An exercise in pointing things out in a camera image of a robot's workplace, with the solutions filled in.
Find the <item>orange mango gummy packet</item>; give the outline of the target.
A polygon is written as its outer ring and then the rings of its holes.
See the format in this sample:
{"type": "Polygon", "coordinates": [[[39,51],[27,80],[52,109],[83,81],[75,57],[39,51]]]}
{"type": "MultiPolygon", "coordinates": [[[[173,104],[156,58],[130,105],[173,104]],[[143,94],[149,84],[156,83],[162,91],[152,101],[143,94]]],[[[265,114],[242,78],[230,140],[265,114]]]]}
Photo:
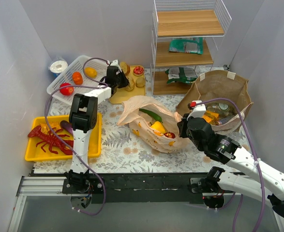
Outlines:
{"type": "Polygon", "coordinates": [[[214,123],[219,119],[219,117],[220,117],[220,115],[218,113],[211,112],[211,111],[206,111],[202,116],[202,118],[206,122],[208,122],[212,125],[214,125],[214,123]]]}

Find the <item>teal snack packet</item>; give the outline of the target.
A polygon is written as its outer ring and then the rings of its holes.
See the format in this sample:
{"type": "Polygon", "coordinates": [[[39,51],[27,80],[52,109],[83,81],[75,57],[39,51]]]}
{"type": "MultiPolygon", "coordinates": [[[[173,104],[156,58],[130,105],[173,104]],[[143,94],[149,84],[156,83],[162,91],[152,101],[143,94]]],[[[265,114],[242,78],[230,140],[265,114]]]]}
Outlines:
{"type": "Polygon", "coordinates": [[[168,48],[169,52],[203,54],[203,38],[173,39],[168,48]]]}

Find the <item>bread slice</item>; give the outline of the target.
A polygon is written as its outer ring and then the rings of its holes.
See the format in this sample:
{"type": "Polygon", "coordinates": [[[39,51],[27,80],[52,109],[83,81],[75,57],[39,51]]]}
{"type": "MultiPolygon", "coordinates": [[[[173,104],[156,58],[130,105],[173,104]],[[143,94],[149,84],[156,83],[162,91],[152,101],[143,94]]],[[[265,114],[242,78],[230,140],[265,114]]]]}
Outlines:
{"type": "Polygon", "coordinates": [[[128,85],[125,87],[126,91],[132,91],[135,88],[135,82],[134,79],[132,77],[127,77],[128,79],[128,85]]]}

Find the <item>peach plastic grocery bag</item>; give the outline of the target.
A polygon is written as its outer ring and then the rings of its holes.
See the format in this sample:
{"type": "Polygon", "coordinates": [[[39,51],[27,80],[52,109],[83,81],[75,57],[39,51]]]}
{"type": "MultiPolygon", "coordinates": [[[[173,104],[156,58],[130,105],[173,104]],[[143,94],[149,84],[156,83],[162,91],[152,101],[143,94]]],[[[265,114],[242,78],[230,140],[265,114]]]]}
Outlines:
{"type": "Polygon", "coordinates": [[[179,114],[177,112],[171,112],[154,98],[134,96],[124,101],[122,106],[123,112],[117,125],[129,125],[130,131],[153,149],[163,153],[178,153],[190,143],[188,138],[179,137],[179,129],[177,127],[177,123],[181,120],[179,114]],[[149,115],[140,112],[140,108],[158,114],[162,118],[162,124],[166,132],[174,133],[176,138],[167,138],[164,134],[151,128],[155,120],[149,115]]]}

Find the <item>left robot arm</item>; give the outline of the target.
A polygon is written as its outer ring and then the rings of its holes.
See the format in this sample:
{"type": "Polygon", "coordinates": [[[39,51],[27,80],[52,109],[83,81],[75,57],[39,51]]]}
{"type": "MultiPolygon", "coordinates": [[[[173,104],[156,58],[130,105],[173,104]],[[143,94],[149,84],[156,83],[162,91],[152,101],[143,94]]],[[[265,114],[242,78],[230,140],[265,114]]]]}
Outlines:
{"type": "Polygon", "coordinates": [[[90,188],[88,181],[88,152],[92,130],[97,124],[98,104],[113,96],[117,88],[128,86],[126,78],[117,60],[107,67],[106,76],[98,87],[85,94],[75,94],[69,114],[73,129],[73,157],[70,171],[65,173],[68,184],[79,192],[90,188]]]}

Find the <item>brown burlap tote bag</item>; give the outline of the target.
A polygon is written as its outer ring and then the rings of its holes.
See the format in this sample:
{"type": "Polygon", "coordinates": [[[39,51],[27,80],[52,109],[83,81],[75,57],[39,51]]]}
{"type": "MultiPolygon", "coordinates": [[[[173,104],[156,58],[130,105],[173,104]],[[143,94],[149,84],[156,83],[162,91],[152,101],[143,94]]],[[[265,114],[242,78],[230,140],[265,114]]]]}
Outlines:
{"type": "Polygon", "coordinates": [[[243,118],[246,118],[253,102],[248,94],[248,80],[228,71],[214,70],[201,74],[191,85],[185,97],[176,106],[179,118],[191,112],[192,101],[216,99],[216,103],[236,105],[243,118]]]}

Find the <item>yellow bell pepper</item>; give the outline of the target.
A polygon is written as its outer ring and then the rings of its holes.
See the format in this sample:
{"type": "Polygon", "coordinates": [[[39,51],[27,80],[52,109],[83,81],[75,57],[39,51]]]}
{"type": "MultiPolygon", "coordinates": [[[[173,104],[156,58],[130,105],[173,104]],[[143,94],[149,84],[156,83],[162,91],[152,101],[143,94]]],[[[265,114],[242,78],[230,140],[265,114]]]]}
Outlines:
{"type": "Polygon", "coordinates": [[[152,125],[151,128],[153,128],[154,130],[159,131],[160,133],[164,134],[166,133],[166,130],[163,126],[163,124],[160,121],[155,121],[152,125]]]}

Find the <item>green chili pepper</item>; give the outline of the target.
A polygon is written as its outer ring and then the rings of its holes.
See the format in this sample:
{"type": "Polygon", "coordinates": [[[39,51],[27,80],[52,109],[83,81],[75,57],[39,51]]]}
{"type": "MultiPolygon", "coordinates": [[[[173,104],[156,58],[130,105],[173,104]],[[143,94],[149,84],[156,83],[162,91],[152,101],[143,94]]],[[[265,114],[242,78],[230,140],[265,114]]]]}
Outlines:
{"type": "Polygon", "coordinates": [[[152,117],[155,121],[158,121],[158,122],[163,122],[162,121],[162,118],[158,115],[158,114],[156,114],[155,112],[153,112],[153,111],[150,111],[150,110],[147,110],[147,109],[142,109],[142,108],[140,108],[139,109],[139,111],[140,112],[143,112],[143,113],[145,113],[145,114],[147,114],[147,115],[149,115],[150,117],[152,117]]]}

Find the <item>dark red plum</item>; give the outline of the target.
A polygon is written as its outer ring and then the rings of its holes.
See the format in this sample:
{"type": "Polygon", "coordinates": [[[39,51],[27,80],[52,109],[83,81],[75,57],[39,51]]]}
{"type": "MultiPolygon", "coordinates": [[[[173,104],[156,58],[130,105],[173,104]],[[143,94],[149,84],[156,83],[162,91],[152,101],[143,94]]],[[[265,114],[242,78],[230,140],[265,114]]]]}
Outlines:
{"type": "Polygon", "coordinates": [[[172,132],[166,132],[166,133],[164,133],[164,136],[167,137],[167,138],[171,138],[171,139],[176,138],[175,134],[172,133],[172,132]]]}

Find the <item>clear glass bottle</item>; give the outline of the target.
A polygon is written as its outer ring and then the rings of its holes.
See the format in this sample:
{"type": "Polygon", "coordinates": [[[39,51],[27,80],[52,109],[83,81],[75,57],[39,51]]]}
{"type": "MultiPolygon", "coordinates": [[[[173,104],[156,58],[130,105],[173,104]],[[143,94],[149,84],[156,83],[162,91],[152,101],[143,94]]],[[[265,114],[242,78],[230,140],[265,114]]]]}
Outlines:
{"type": "Polygon", "coordinates": [[[212,103],[207,106],[207,110],[213,113],[217,113],[220,116],[233,115],[233,107],[225,103],[212,103]]]}

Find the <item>silver drink can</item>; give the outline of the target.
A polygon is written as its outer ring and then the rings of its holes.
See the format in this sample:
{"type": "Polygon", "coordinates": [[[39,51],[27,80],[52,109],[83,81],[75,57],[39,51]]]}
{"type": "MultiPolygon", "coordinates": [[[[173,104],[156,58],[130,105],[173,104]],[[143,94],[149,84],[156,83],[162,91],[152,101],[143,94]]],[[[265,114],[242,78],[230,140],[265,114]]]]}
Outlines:
{"type": "Polygon", "coordinates": [[[221,118],[221,119],[215,121],[215,122],[214,122],[214,125],[215,125],[215,126],[222,126],[222,125],[228,123],[228,122],[229,122],[230,120],[232,120],[232,119],[233,119],[233,116],[221,118]]]}

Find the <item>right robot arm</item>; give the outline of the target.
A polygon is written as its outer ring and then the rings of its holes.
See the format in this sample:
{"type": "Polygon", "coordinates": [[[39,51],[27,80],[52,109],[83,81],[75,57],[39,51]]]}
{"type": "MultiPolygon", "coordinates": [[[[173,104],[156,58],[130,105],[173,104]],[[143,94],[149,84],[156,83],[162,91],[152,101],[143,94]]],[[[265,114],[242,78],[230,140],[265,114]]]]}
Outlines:
{"type": "Polygon", "coordinates": [[[179,136],[189,138],[210,159],[235,168],[250,177],[246,179],[213,167],[208,179],[220,188],[228,187],[272,207],[284,217],[284,173],[266,163],[254,160],[244,147],[231,138],[216,134],[202,118],[183,118],[177,123],[179,136]]]}

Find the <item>purple eggplant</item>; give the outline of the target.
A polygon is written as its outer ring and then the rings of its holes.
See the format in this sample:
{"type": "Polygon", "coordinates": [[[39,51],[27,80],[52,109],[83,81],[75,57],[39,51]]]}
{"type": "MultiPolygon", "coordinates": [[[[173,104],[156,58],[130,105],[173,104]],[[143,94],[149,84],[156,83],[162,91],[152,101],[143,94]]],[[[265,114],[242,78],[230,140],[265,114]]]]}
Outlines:
{"type": "Polygon", "coordinates": [[[71,123],[66,120],[60,122],[60,126],[63,130],[66,130],[68,133],[73,134],[73,129],[71,123]]]}

